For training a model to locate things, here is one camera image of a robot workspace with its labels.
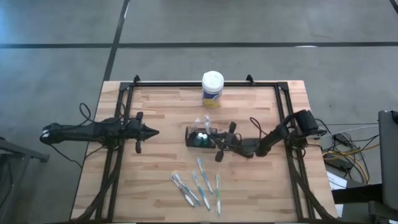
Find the butcher block tabletop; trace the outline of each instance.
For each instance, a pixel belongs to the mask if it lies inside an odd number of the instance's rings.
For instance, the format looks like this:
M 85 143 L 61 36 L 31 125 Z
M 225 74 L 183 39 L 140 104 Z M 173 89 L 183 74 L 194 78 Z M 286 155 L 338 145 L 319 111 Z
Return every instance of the butcher block tabletop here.
M 303 81 L 287 81 L 294 111 L 310 109 Z M 96 112 L 96 121 L 114 116 L 120 82 L 104 82 Z M 197 118 L 209 114 L 211 127 L 228 131 L 237 124 L 242 138 L 258 138 L 259 130 L 249 118 L 256 118 L 263 131 L 272 131 L 279 123 L 274 89 L 271 87 L 224 87 L 221 106 L 205 108 L 200 87 L 134 87 L 130 116 L 144 112 L 143 122 L 160 134 L 142 143 L 142 153 L 135 150 L 136 140 L 126 141 L 114 209 L 114 222 L 294 222 L 295 214 L 284 143 L 272 147 L 266 157 L 246 159 L 225 152 L 222 162 L 215 162 L 217 149 L 187 148 L 185 128 Z M 90 143 L 87 154 L 100 147 Z M 104 170 L 106 149 L 88 157 L 83 166 L 72 217 L 83 213 L 98 193 Z M 220 176 L 221 215 L 216 211 L 216 195 L 210 194 L 200 175 L 197 158 L 215 193 L 216 174 Z M 326 169 L 319 147 L 306 148 L 304 157 L 311 191 L 327 211 L 336 216 Z M 211 211 L 203 205 L 192 208 L 182 197 L 170 175 L 177 172 L 183 182 L 201 199 L 192 178 L 198 176 L 209 200 Z M 304 216 L 305 197 L 300 190 Z M 103 216 L 108 211 L 105 198 Z

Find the black metal frame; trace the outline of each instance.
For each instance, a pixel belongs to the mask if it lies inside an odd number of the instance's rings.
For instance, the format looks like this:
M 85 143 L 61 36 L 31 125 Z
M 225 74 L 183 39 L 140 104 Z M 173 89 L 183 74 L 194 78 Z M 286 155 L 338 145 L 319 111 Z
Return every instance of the black metal frame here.
M 123 100 L 124 92 L 126 90 L 128 90 L 126 111 L 124 112 L 124 119 L 126 120 L 129 118 L 134 87 L 167 87 L 167 86 L 201 87 L 201 82 L 140 82 L 140 78 L 138 76 L 136 76 L 134 78 L 134 81 L 131 83 L 130 82 L 122 82 L 119 86 L 118 101 Z M 257 82 L 256 83 L 253 80 L 252 76 L 248 75 L 246 78 L 246 81 L 244 81 L 244 82 L 225 82 L 224 86 L 225 87 L 231 87 L 231 86 L 271 87 L 275 91 L 275 97 L 276 97 L 280 122 L 283 122 L 283 120 L 285 119 L 281 92 L 283 92 L 285 95 L 285 101 L 286 101 L 286 105 L 287 105 L 288 114 L 293 113 L 292 102 L 290 99 L 289 86 L 288 86 L 287 82 Z M 120 104 L 116 103 L 116 109 L 115 109 L 115 113 L 114 113 L 115 117 L 120 117 L 120 114 L 121 114 L 120 109 L 121 109 Z M 121 171 L 121 163 L 122 163 L 122 158 L 123 158 L 123 150 L 124 150 L 124 140 L 119 142 L 119 149 L 118 149 L 118 154 L 116 157 L 116 163 L 114 165 L 114 169 L 113 169 L 112 173 L 109 174 L 109 172 L 111 170 L 111 160 L 112 160 L 114 150 L 113 150 L 113 148 L 108 149 L 108 152 L 106 155 L 106 160 L 105 160 L 105 165 L 104 165 L 103 179 L 101 182 L 100 192 L 95 197 L 93 203 L 91 203 L 91 205 L 88 207 L 88 210 L 90 210 L 90 211 L 88 213 L 86 213 L 85 216 L 80 216 L 78 218 L 78 220 L 71 220 L 73 223 L 112 222 L 113 215 L 114 215 L 114 207 L 115 207 L 115 203 L 116 203 L 117 190 L 118 190 L 119 175 L 120 175 L 120 171 Z M 293 160 L 294 157 L 292 155 L 293 152 L 292 152 L 291 148 L 288 147 L 286 140 L 285 140 L 285 151 L 286 151 L 286 156 L 287 156 L 287 165 L 289 167 L 290 182 L 292 185 L 292 193 L 293 193 L 294 204 L 295 204 L 295 212 L 297 214 L 298 222 L 305 221 L 305 222 L 331 223 L 331 220 L 315 219 L 314 206 L 313 206 L 312 202 L 316 203 L 318 205 L 318 208 L 320 207 L 319 206 L 320 204 L 313 195 L 309 195 L 311 193 L 309 191 L 307 172 L 305 170 L 303 155 L 302 155 L 301 151 L 296 152 L 297 160 L 298 160 L 298 167 L 299 167 L 298 172 L 295 168 L 295 164 L 294 164 L 294 160 Z M 110 200 L 109 200 L 109 209 L 108 209 L 106 218 L 103 218 L 102 213 L 103 213 L 104 196 L 111 185 L 112 185 L 112 189 L 111 189 L 111 195 L 110 195 Z M 307 210 L 308 210 L 308 218 L 304 218 L 304 215 L 303 215 L 303 209 L 302 209 L 302 204 L 300 201 L 300 193 L 299 193 L 298 185 L 301 186 L 302 190 L 305 193 L 305 199 L 306 199 Z M 96 211 L 95 219 L 90 220 L 90 217 L 92 216 L 94 210 Z
M 14 173 L 12 178 L 12 185 L 10 186 L 10 191 L 7 198 L 4 201 L 4 205 L 0 211 L 0 223 L 7 223 L 9 221 L 12 209 L 19 195 L 19 190 L 21 189 L 21 183 L 25 176 L 27 166 L 32 158 L 38 159 L 40 162 L 47 162 L 49 160 L 50 154 L 42 154 L 35 150 L 27 149 L 21 146 L 17 146 L 4 138 L 0 137 L 0 151 L 5 151 L 7 153 L 0 154 L 0 158 L 6 157 L 4 159 L 9 159 L 8 157 L 15 157 L 16 159 L 21 159 L 21 164 L 16 169 L 10 172 Z

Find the gray floor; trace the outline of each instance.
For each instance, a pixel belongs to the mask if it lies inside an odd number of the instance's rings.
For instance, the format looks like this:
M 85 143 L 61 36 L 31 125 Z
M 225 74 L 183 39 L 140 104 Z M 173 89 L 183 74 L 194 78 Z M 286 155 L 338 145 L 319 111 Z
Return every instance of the gray floor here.
M 111 43 L 122 4 L 3 0 L 0 44 Z M 132 0 L 121 42 L 398 41 L 397 24 L 388 0 Z M 31 162 L 13 223 L 67 220 L 80 170 L 41 144 L 39 136 L 54 121 L 79 123 L 79 102 L 95 110 L 109 52 L 0 49 L 0 136 L 51 153 L 47 164 Z M 199 80 L 203 72 L 218 70 L 227 80 L 247 74 L 257 80 L 305 80 L 313 113 L 327 124 L 374 123 L 379 110 L 398 110 L 397 57 L 397 47 L 119 49 L 110 79 Z M 368 138 L 377 128 L 351 134 Z M 58 147 L 82 162 L 86 144 Z M 371 182 L 380 183 L 379 149 L 366 152 L 365 160 Z

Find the black cable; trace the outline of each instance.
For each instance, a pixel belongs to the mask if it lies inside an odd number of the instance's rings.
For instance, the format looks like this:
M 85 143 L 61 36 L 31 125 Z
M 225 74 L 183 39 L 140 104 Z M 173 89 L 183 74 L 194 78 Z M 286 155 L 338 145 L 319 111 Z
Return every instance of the black cable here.
M 351 180 L 354 180 L 353 177 L 351 176 L 351 172 L 348 172 L 348 176 L 349 176 L 349 178 L 350 178 Z
M 324 127 L 326 128 L 326 130 L 328 131 L 331 142 L 333 143 L 333 146 L 328 151 L 333 151 L 336 148 L 336 140 L 333 139 L 333 136 L 331 135 L 331 131 L 329 130 L 328 126 L 321 119 L 315 118 L 315 121 L 321 122 L 324 125 Z
M 351 140 L 351 142 L 360 142 L 360 141 L 369 141 L 369 140 L 372 140 L 373 138 L 376 138 L 376 137 L 378 137 L 379 135 L 377 134 L 377 135 L 375 135 L 375 136 L 372 136 L 372 137 L 370 137 L 370 138 L 368 138 L 368 139 L 362 139 L 362 140 Z
M 338 126 L 338 125 L 365 125 L 365 124 L 379 124 L 379 123 L 339 123 L 339 124 L 328 124 L 329 126 Z
M 304 158 L 305 154 L 307 153 L 307 151 L 305 150 L 305 148 L 301 148 L 301 149 L 298 149 L 298 148 L 297 148 L 297 149 L 294 149 L 294 150 L 296 150 L 296 153 L 297 153 L 298 150 L 303 150 L 304 153 L 303 153 L 302 156 L 301 156 L 302 158 Z
M 100 149 L 103 149 L 104 147 L 105 147 L 105 146 L 101 146 L 101 147 L 95 149 L 94 151 L 92 151 L 91 153 L 87 154 L 87 155 L 85 156 L 85 159 L 87 159 L 87 157 L 91 156 L 93 153 L 98 152 Z
M 235 133 L 235 135 L 239 135 L 239 138 L 240 138 L 240 141 L 242 141 L 242 135 L 241 135 L 241 133 Z
M 362 148 L 362 150 L 363 150 L 363 149 L 366 149 L 366 147 L 367 147 L 368 145 L 370 145 L 370 143 L 371 143 L 373 140 L 375 140 L 377 137 L 378 137 L 378 135 L 377 135 L 377 136 L 374 136 L 374 137 Z M 371 176 L 370 176 L 370 173 L 369 173 L 368 165 L 366 164 L 366 161 L 365 161 L 364 156 L 363 156 L 363 154 L 362 154 L 362 150 L 360 150 L 359 152 L 360 152 L 360 155 L 361 155 L 361 157 L 362 157 L 363 164 L 365 165 L 366 172 L 368 173 L 368 178 L 369 178 L 369 180 L 370 180 L 370 179 L 371 179 Z
M 332 148 L 333 148 L 333 146 L 330 146 L 329 148 L 322 149 L 322 151 L 323 152 L 329 152 L 329 151 L 331 151 Z
M 354 150 L 353 148 L 356 148 L 356 149 L 358 149 L 358 147 L 355 145 L 355 143 L 353 142 L 353 138 L 351 137 L 351 135 L 350 134 L 348 134 L 348 133 L 340 133 L 341 135 L 345 135 L 346 136 L 346 139 L 347 139 L 347 141 L 343 141 L 344 143 L 349 143 L 350 144 L 350 146 L 351 146 L 351 150 Z
M 119 103 L 119 104 L 123 107 L 123 111 L 126 111 L 126 105 L 124 105 L 123 102 L 117 101 L 117 103 Z M 82 106 L 84 106 L 84 108 L 87 110 L 88 115 L 86 115 L 86 114 L 83 112 Z M 88 108 L 87 104 L 85 104 L 85 103 L 80 103 L 80 104 L 79 104 L 79 111 L 80 111 L 81 115 L 85 118 L 85 120 L 84 120 L 83 122 L 81 122 L 80 124 L 78 124 L 78 125 L 75 125 L 75 126 L 72 126 L 72 127 L 69 127 L 69 128 L 64 128 L 63 130 L 65 130 L 65 129 L 73 129 L 73 128 L 80 127 L 80 126 L 82 126 L 83 124 L 85 124 L 87 121 L 91 121 L 92 123 L 100 123 L 100 122 L 97 122 L 97 121 L 94 121 L 94 120 L 91 119 L 91 111 L 90 111 L 90 109 Z M 113 123 L 116 123 L 116 122 L 120 121 L 120 120 L 123 118 L 123 116 L 124 116 L 124 115 L 121 114 L 120 118 L 118 118 L 116 121 L 112 121 L 112 122 L 110 122 L 110 123 L 108 123 L 108 124 L 113 124 Z M 44 133 L 40 136 L 40 139 L 42 139 L 42 137 L 43 137 L 45 134 L 47 134 L 47 132 L 44 132 Z M 47 144 L 47 143 L 45 143 L 45 142 L 43 142 L 43 141 L 42 141 L 42 143 L 44 143 L 44 144 L 46 144 L 46 145 L 52 147 L 57 153 L 59 153 L 61 156 L 63 156 L 64 158 L 66 158 L 66 159 L 69 160 L 70 162 L 76 163 L 81 169 L 83 168 L 76 160 L 70 159 L 69 157 L 67 157 L 66 155 L 64 155 L 62 152 L 60 152 L 60 151 L 59 151 L 55 146 L 53 146 L 52 144 Z M 104 146 L 101 146 L 99 149 L 96 149 L 95 151 L 89 153 L 87 156 L 85 156 L 85 159 L 86 159 L 88 156 L 90 156 L 92 153 L 94 153 L 94 152 L 96 152 L 96 151 L 102 149 L 103 147 L 104 147 Z
M 353 138 L 351 137 L 351 135 L 348 134 L 348 133 L 345 133 L 345 134 L 346 134 L 346 136 L 348 137 L 347 140 L 348 140 L 348 142 L 349 142 L 349 144 L 350 144 L 350 146 L 351 146 L 351 151 L 354 150 L 354 147 L 357 149 L 358 147 L 356 147 L 356 145 L 352 142 Z M 353 154 L 353 158 L 354 158 L 354 163 L 353 163 L 353 165 L 351 166 L 351 169 L 355 166 L 355 163 L 356 163 L 355 154 Z
M 66 155 L 64 155 L 62 152 L 60 152 L 55 146 L 51 145 L 51 144 L 46 144 L 50 147 L 52 147 L 57 153 L 59 153 L 61 156 L 63 156 L 64 158 L 66 158 L 67 160 L 69 160 L 70 162 L 74 162 L 76 163 L 81 169 L 83 168 L 80 163 L 78 163 L 76 160 L 73 159 L 69 159 L 69 157 L 67 157 Z
M 255 125 L 256 128 L 258 128 L 258 130 L 260 130 L 260 137 L 259 139 L 261 139 L 261 133 L 265 134 L 266 136 L 268 135 L 267 133 L 265 133 L 262 129 L 261 129 L 261 125 L 260 122 L 253 117 L 250 117 L 249 120 Z
M 10 161 L 7 160 L 7 165 L 8 165 L 8 173 L 9 173 L 9 180 L 10 180 L 10 187 L 8 188 L 7 194 L 0 203 L 0 208 L 4 205 L 4 202 L 6 202 L 8 195 L 11 193 L 12 185 L 14 184 L 14 180 L 12 177 L 12 171 L 11 171 L 11 164 Z
M 124 105 L 123 102 L 117 101 L 117 103 L 119 103 L 121 106 L 123 106 L 123 111 L 126 110 L 126 105 Z M 84 107 L 86 108 L 86 110 L 87 110 L 87 112 L 88 112 L 88 116 L 87 116 L 86 114 L 84 114 L 84 112 L 83 112 L 81 106 L 84 106 Z M 79 124 L 79 126 L 81 126 L 82 124 L 86 123 L 87 121 L 91 121 L 92 123 L 97 123 L 97 124 L 98 124 L 98 123 L 104 123 L 104 122 L 97 122 L 97 121 L 94 121 L 93 119 L 91 119 L 91 111 L 90 111 L 90 109 L 88 108 L 88 106 L 87 106 L 85 103 L 80 103 L 80 104 L 79 104 L 79 111 L 80 111 L 81 115 L 82 115 L 84 118 L 86 118 L 86 120 L 85 120 L 83 123 Z M 108 122 L 108 123 L 106 123 L 106 124 L 114 124 L 114 123 L 120 121 L 120 120 L 123 118 L 123 116 L 124 116 L 123 114 L 121 114 L 121 115 L 122 115 L 122 116 L 120 116 L 116 121 Z
M 321 122 L 322 125 L 324 125 L 324 127 L 325 127 L 326 130 L 328 131 L 328 133 L 329 133 L 329 135 L 330 135 L 330 138 L 331 138 L 331 140 L 332 140 L 333 145 L 332 145 L 332 147 L 330 147 L 330 148 L 327 149 L 327 152 L 329 152 L 329 151 L 334 151 L 334 152 L 337 152 L 338 154 L 342 155 L 342 156 L 351 164 L 351 169 L 354 167 L 354 168 L 359 172 L 359 174 L 361 175 L 362 182 L 365 183 L 362 172 L 355 166 L 355 160 L 356 160 L 356 158 L 354 157 L 354 162 L 352 163 L 352 162 L 348 159 L 348 157 L 347 157 L 346 155 L 344 155 L 341 151 L 339 151 L 339 150 L 337 149 L 337 147 L 336 147 L 336 141 L 335 141 L 335 139 L 333 139 L 333 136 L 331 135 L 331 132 L 330 132 L 328 126 L 327 126 L 321 119 L 315 118 L 315 120 Z

